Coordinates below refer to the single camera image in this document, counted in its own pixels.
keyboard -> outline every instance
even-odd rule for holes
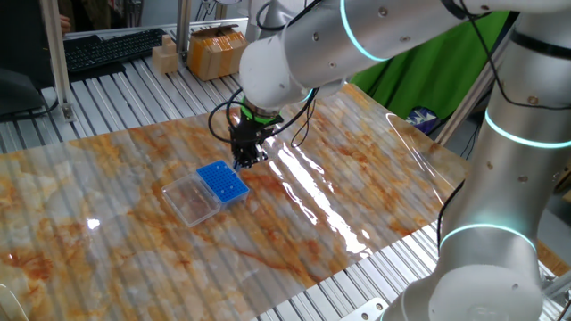
[[[66,45],[68,72],[90,70],[112,62],[150,55],[154,47],[162,45],[162,36],[166,34],[162,29],[150,29],[108,40]]]

plastic sheet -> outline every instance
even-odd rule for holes
[[[27,316],[249,320],[435,220],[468,166],[346,86],[240,172],[245,203],[188,228],[161,189],[231,162],[206,118],[0,155],[0,284]]]

clear plastic box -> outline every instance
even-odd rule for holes
[[[222,160],[162,188],[165,200],[188,227],[245,200],[249,192],[234,170]]]

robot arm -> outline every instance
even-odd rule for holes
[[[464,2],[473,14],[525,14],[501,66],[473,168],[444,212],[436,269],[411,284],[383,321],[535,321],[542,311],[537,227],[571,154],[571,1]],[[246,102],[271,118],[311,88],[330,95],[352,73],[460,24],[462,5],[321,0],[246,49],[240,66]]]
[[[276,7],[280,1],[272,1]],[[568,0],[465,0],[473,14],[492,10],[555,12]],[[240,78],[248,100],[279,110],[302,101],[309,90],[343,80],[441,35],[463,22],[459,0],[322,0],[284,30],[252,43],[244,52]],[[265,22],[276,26],[283,19]]]

cable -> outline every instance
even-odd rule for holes
[[[446,208],[448,208],[448,205],[450,205],[450,203],[452,202],[452,199],[454,199],[454,196],[456,196],[456,194],[462,189],[462,187],[464,186],[464,182],[465,181],[462,181],[462,183],[460,183],[460,185],[458,185],[456,189],[454,189],[454,192],[452,192],[448,200],[444,202],[443,207],[440,209],[440,213],[438,213],[438,223],[436,223],[436,242],[438,244],[438,255],[440,255],[440,241],[442,240],[441,233],[443,228],[442,225],[443,225],[444,212],[446,211]]]
[[[460,157],[464,157],[464,153],[468,150],[468,147],[470,146],[470,144],[472,143],[472,141],[474,141],[474,144],[476,144],[476,133],[478,132],[478,129],[480,128],[480,125],[476,126],[476,129],[474,129],[474,133],[472,134],[472,136],[468,139],[468,143],[466,144],[466,147],[464,148],[464,151],[462,151],[462,154],[460,155]]]
[[[480,132],[480,128],[482,127],[482,125],[478,126],[478,128],[476,128],[476,135],[474,136],[474,143],[472,144],[472,148],[470,148],[470,152],[468,153],[468,156],[466,156],[466,160],[470,158],[470,155],[472,154],[472,151],[474,150],[474,147],[476,146],[476,138],[478,136],[478,133]]]
[[[216,9],[217,6],[218,6],[218,3],[214,3],[214,5],[212,6],[210,11],[208,11],[208,8],[206,8],[206,12],[204,13],[203,21],[206,20],[207,16],[211,15],[214,12],[214,9]]]
[[[53,111],[56,107],[58,106],[58,100],[55,99],[54,104],[52,104],[52,106],[50,108],[48,108],[45,111],[41,111],[41,112],[37,112],[37,113],[32,113],[30,115],[19,115],[19,116],[11,116],[8,117],[6,115],[4,116],[0,116],[0,122],[6,122],[6,121],[16,121],[16,120],[28,120],[28,119],[36,119],[40,116],[44,116],[47,113]]]
[[[289,145],[292,148],[297,148],[297,147],[301,146],[303,144],[303,142],[305,142],[307,135],[310,133],[310,120],[311,120],[311,117],[313,117],[313,112],[315,111],[315,103],[316,102],[313,102],[313,107],[309,108],[307,110],[307,120],[305,120],[303,125],[297,130],[297,132],[295,132],[294,137],[292,137],[292,141],[289,143]],[[304,129],[304,128],[307,128],[307,129],[305,129],[305,134],[303,134],[303,138],[302,138],[301,142],[298,144],[295,144],[294,143],[295,138],[302,132],[302,129]]]
[[[241,90],[242,90],[242,88],[238,89],[235,94],[238,95]],[[247,143],[259,142],[261,139],[266,139],[266,138],[270,138],[272,136],[276,136],[276,135],[280,134],[281,132],[283,132],[284,130],[288,129],[290,126],[292,126],[292,124],[294,124],[295,121],[297,121],[308,110],[308,108],[310,108],[310,105],[313,102],[313,99],[317,95],[318,91],[319,91],[319,88],[315,88],[314,90],[312,90],[310,96],[308,97],[308,100],[305,102],[305,105],[303,105],[303,108],[293,118],[291,118],[283,127],[274,131],[270,136],[260,137],[260,138],[256,138],[256,139],[250,139],[250,140],[244,140],[244,141],[236,141],[236,140],[230,140],[230,139],[223,138],[223,137],[219,136],[218,134],[216,134],[216,132],[214,131],[214,128],[212,127],[212,118],[214,117],[214,114],[216,113],[216,111],[218,111],[220,108],[222,108],[224,106],[226,106],[227,109],[229,109],[230,105],[233,103],[239,104],[241,106],[248,108],[248,106],[246,106],[245,103],[238,102],[238,101],[227,101],[227,102],[221,103],[218,106],[214,107],[214,109],[211,111],[211,114],[208,117],[208,129],[211,131],[211,134],[214,137],[216,137],[216,139],[220,140],[221,142],[227,143],[227,144],[235,144],[235,143],[247,144]]]
[[[203,21],[206,20],[206,16],[208,15],[208,9],[204,9],[204,16],[203,16]]]
[[[296,23],[299,19],[301,19],[305,14],[307,14],[307,12],[310,12],[311,9],[313,9],[313,7],[318,5],[321,1],[323,1],[323,0],[313,0],[312,3],[310,3],[309,5],[306,5],[305,8],[303,8],[303,10],[298,15],[296,15],[293,19],[291,19],[289,22],[287,22],[287,24],[279,26],[279,27],[266,27],[266,26],[263,26],[260,22],[261,13],[269,6],[269,2],[267,2],[260,8],[258,13],[256,13],[256,24],[258,25],[258,28],[260,28],[262,30],[281,31],[286,27],[286,25],[291,26],[294,23]]]
[[[476,20],[482,18],[482,16],[476,16],[472,13],[470,13],[468,11],[468,8],[466,7],[466,4],[464,4],[464,0],[459,0],[460,4],[462,5],[462,9],[464,10],[464,13],[467,15],[468,20],[470,21],[470,23],[472,24],[472,27],[474,28],[474,31],[476,32],[476,35],[478,37],[478,39],[480,40],[480,43],[482,44],[482,48],[485,51],[485,54],[488,58],[488,62],[490,63],[490,67],[492,67],[492,72],[493,72],[493,76],[495,78],[496,83],[498,84],[498,88],[500,89],[500,93],[503,96],[503,98],[506,100],[506,102],[511,103],[515,106],[519,106],[519,107],[526,107],[526,108],[536,108],[536,109],[544,109],[544,110],[548,110],[548,111],[565,111],[565,110],[571,110],[571,106],[567,106],[567,107],[561,107],[561,108],[556,108],[556,107],[550,107],[550,106],[543,106],[543,105],[532,105],[532,104],[526,104],[526,103],[516,103],[514,101],[512,101],[511,99],[508,98],[508,96],[506,95],[503,86],[501,85],[501,80],[500,80],[500,76],[498,74],[498,69],[496,68],[495,63],[493,62],[493,57],[492,57],[492,53],[490,53],[490,50],[488,49],[488,46],[485,44],[485,40],[484,37],[482,36],[482,33],[480,32],[480,29],[478,28],[478,26],[476,25]]]
[[[236,91],[230,96],[229,101],[230,101],[230,102],[233,102],[233,101],[236,99],[236,97],[237,97],[238,95],[240,95],[240,93],[242,93],[242,91],[243,91],[243,89],[242,89],[241,87],[238,88],[238,90],[236,90]],[[227,103],[227,105],[226,105],[226,121],[228,122],[228,125],[229,125],[230,127],[236,128],[236,126],[234,125],[234,123],[232,123],[232,119],[230,119],[230,104],[228,104],[228,103]]]
[[[261,24],[261,22],[260,22],[261,13],[264,12],[264,9],[266,9],[268,7],[269,7],[269,2],[265,3],[260,8],[260,10],[258,10],[258,13],[256,13],[256,23],[258,24],[258,28],[260,28],[262,30],[267,30],[267,31],[281,31],[281,30],[283,30],[286,25],[282,25],[279,27],[266,27],[266,26]]]
[[[194,17],[194,21],[198,21],[198,17],[200,17],[200,11],[203,9],[203,2],[200,2],[198,6],[198,10],[196,11],[196,16]]]

